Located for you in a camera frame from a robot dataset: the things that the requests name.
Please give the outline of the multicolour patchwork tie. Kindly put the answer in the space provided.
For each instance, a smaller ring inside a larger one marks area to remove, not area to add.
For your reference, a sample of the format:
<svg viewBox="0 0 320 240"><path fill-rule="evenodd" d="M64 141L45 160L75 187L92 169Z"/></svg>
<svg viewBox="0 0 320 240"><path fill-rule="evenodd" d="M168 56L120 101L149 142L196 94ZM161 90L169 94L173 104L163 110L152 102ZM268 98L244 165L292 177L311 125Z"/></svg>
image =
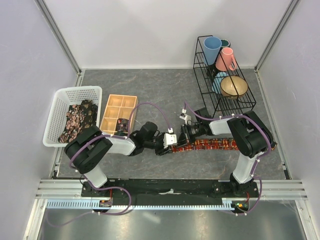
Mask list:
<svg viewBox="0 0 320 240"><path fill-rule="evenodd" d="M194 143L184 146L173 146L172 153L195 151L195 150L233 150L238 151L238 146L233 138L208 138L196 139Z"/></svg>

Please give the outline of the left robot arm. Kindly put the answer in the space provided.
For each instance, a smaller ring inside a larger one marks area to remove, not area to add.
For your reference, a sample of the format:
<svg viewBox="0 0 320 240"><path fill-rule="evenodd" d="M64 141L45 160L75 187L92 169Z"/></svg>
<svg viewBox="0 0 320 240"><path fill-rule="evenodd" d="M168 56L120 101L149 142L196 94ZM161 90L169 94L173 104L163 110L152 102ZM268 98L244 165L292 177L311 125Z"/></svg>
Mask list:
<svg viewBox="0 0 320 240"><path fill-rule="evenodd" d="M92 184L92 191L104 197L109 193L110 185L99 162L106 154L136 156L144 149L152 149L156 155L163 155L176 144L177 135L173 129L159 132L157 125L148 121L129 136L104 134L97 126L91 126L68 143L64 152L70 166Z"/></svg>

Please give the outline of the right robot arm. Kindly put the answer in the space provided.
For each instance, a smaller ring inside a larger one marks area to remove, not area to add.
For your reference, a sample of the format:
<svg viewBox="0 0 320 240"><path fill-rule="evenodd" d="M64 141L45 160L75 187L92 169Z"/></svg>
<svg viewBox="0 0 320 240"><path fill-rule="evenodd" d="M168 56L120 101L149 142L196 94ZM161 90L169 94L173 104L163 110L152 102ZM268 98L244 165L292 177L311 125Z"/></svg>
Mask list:
<svg viewBox="0 0 320 240"><path fill-rule="evenodd" d="M268 154L276 145L271 132L252 110L215 119L201 116L197 112L194 115L197 122L190 124L191 117L187 115L187 108L182 109L179 117L184 120L184 124L181 126L177 146L191 145L196 142L197 137L203 135L232 135L240 154L228 185L233 196L242 196L253 186L254 170L260 157Z"/></svg>

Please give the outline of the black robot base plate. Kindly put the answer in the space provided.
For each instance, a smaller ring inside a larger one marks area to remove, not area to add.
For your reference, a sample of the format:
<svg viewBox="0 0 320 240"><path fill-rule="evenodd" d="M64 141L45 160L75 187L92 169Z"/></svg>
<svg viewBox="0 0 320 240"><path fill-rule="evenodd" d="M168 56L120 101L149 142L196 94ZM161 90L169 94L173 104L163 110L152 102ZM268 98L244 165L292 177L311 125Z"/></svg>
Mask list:
<svg viewBox="0 0 320 240"><path fill-rule="evenodd" d="M126 189L133 200L142 199L173 199L174 202L190 199L222 199L239 198L253 199L259 196L258 185L253 180L249 189L239 194L229 188L229 180L216 179L121 179L111 178L102 187L114 187L112 190L95 190L85 182L82 187L82 197L120 199L121 203L129 202L127 193L118 189Z"/></svg>

